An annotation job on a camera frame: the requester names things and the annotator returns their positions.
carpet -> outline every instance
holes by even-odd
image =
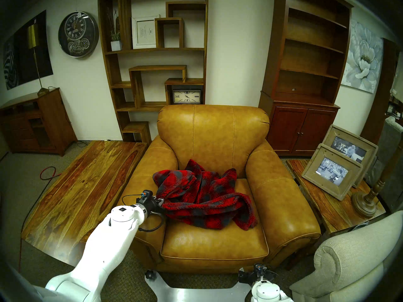
[[[35,153],[9,153],[0,162],[0,249],[6,261],[18,269],[19,242],[22,222],[47,181],[39,179],[40,172],[52,165],[62,172],[83,150],[78,144],[71,145],[65,156]],[[50,177],[49,169],[43,177]],[[287,260],[274,271],[278,284],[291,297],[289,286],[314,271],[313,256],[301,260],[290,271],[285,269]],[[72,266],[60,262],[22,242],[21,272],[31,284],[45,287],[54,276],[68,273]],[[123,262],[110,274],[101,292],[103,302],[157,301],[153,291],[144,281],[145,269],[132,251],[126,254]],[[237,282],[236,274],[189,275],[161,273],[171,287],[215,289],[230,288]],[[250,293],[245,299],[250,301]]]

floor lamp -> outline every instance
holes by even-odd
[[[33,48],[33,59],[35,60],[35,66],[36,71],[38,72],[39,84],[41,85],[41,89],[38,92],[38,96],[41,96],[49,92],[49,89],[45,89],[42,87],[41,77],[39,76],[38,63],[36,61],[36,53],[35,53],[35,47],[38,45],[39,45],[38,24],[34,23],[33,25],[28,27],[28,49],[30,50]]]
[[[386,164],[385,168],[383,169],[379,180],[376,182],[374,187],[371,188],[369,194],[365,194],[364,192],[356,192],[351,197],[353,206],[355,210],[365,216],[365,217],[372,217],[376,211],[376,204],[374,202],[374,198],[378,195],[378,193],[382,190],[383,186],[385,185],[386,180],[391,176],[396,163],[398,162],[400,155],[403,150],[403,133],[400,138],[400,143],[397,145],[394,154],[389,159],[388,163]]]

clock face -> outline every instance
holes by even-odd
[[[59,44],[72,57],[83,57],[91,53],[98,43],[98,26],[86,12],[67,15],[59,27]]]
[[[200,104],[200,90],[178,91],[173,90],[175,104]]]

blanket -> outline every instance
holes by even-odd
[[[212,229],[224,228],[231,219],[244,230],[257,224],[250,198],[235,192],[236,169],[220,177],[190,159],[185,170],[159,171],[153,180],[171,219]]]

wooden coffee table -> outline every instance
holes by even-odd
[[[287,165],[294,173],[295,182],[301,185],[308,193],[309,199],[320,213],[323,224],[329,236],[349,231],[358,224],[370,221],[385,213],[385,209],[381,202],[375,198],[376,212],[373,217],[363,217],[354,209],[351,204],[351,196],[357,191],[365,193],[370,192],[370,187],[364,180],[358,188],[351,187],[350,192],[342,201],[337,200],[330,194],[326,193],[315,184],[301,177],[302,172],[307,166],[309,160],[287,160]]]
[[[38,201],[21,238],[76,266],[95,227],[116,205],[146,143],[93,141]]]

